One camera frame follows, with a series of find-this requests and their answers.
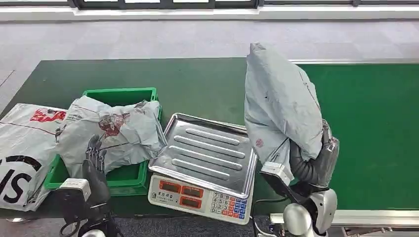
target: red digital display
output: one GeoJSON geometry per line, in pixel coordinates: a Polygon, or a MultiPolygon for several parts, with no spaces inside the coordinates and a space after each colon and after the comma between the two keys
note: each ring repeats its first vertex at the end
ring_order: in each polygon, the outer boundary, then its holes
{"type": "Polygon", "coordinates": [[[201,200],[191,198],[191,197],[181,196],[180,197],[180,205],[189,206],[189,207],[199,209],[199,208],[201,208],[201,200]]]}
{"type": "Polygon", "coordinates": [[[202,198],[204,190],[189,186],[182,186],[182,194],[193,196],[196,198],[202,198]]]}
{"type": "Polygon", "coordinates": [[[175,183],[172,183],[172,182],[161,180],[160,181],[160,189],[179,194],[181,186],[179,184],[175,184],[175,183]]]}

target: green table surface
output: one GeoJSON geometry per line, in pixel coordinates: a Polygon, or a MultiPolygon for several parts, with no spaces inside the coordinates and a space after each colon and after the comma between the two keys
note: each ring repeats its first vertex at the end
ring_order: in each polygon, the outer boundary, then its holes
{"type": "MultiPolygon", "coordinates": [[[[419,64],[301,64],[316,85],[323,117],[340,139],[331,187],[338,209],[419,209],[419,64]]],[[[173,113],[244,124],[244,58],[41,61],[7,105],[68,108],[86,89],[156,87],[162,124],[173,113]]],[[[253,200],[279,198],[256,174],[253,200]]],[[[1,217],[61,217],[54,193],[36,212],[1,217]]],[[[119,216],[178,215],[146,196],[113,197],[119,216]]],[[[256,214],[281,213],[285,203],[256,214]]]]}

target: gray floor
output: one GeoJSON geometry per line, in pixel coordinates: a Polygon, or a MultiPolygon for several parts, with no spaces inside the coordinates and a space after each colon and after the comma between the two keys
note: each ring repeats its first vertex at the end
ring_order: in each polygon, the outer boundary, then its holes
{"type": "MultiPolygon", "coordinates": [[[[0,111],[40,60],[244,57],[249,43],[254,41],[273,45],[290,59],[419,58],[419,22],[0,24],[0,111]]],[[[119,220],[119,223],[130,237],[252,236],[250,226],[238,228],[204,218],[119,220]],[[178,231],[176,226],[184,227],[178,231]]],[[[23,225],[0,220],[0,236],[55,237],[62,225],[59,219],[35,220],[23,225]]]]}

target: white plastic mailer bag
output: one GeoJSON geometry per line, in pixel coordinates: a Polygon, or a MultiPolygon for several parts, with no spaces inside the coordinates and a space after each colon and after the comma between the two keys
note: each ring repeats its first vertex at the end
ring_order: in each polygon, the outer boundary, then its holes
{"type": "Polygon", "coordinates": [[[158,101],[110,107],[83,96],[75,100],[60,131],[57,151],[72,178],[82,177],[89,140],[94,135],[106,150],[104,172],[155,158],[167,141],[158,121],[158,101]]]}
{"type": "Polygon", "coordinates": [[[245,124],[262,163],[281,163],[291,173],[289,139],[301,148],[303,159],[317,157],[322,148],[322,114],[305,71],[274,50],[252,43],[245,90],[245,124]]]}
{"type": "Polygon", "coordinates": [[[17,104],[0,120],[0,208],[36,210],[55,157],[55,131],[66,110],[17,104]]]}

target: red logo on package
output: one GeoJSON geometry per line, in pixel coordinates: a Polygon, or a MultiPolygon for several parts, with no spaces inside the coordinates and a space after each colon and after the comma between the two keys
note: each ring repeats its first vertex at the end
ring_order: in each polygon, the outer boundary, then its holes
{"type": "Polygon", "coordinates": [[[260,139],[260,138],[259,138],[259,139],[257,139],[257,140],[256,140],[256,146],[257,146],[257,147],[259,147],[259,148],[263,147],[263,140],[262,140],[262,139],[260,139]]]}
{"type": "Polygon", "coordinates": [[[52,122],[57,119],[64,120],[65,114],[65,111],[41,108],[35,111],[34,115],[29,119],[29,121],[52,122]]]}
{"type": "Polygon", "coordinates": [[[106,132],[105,137],[117,136],[119,134],[120,128],[128,121],[129,117],[129,113],[122,115],[105,115],[102,117],[102,120],[99,121],[99,127],[106,132]]]}

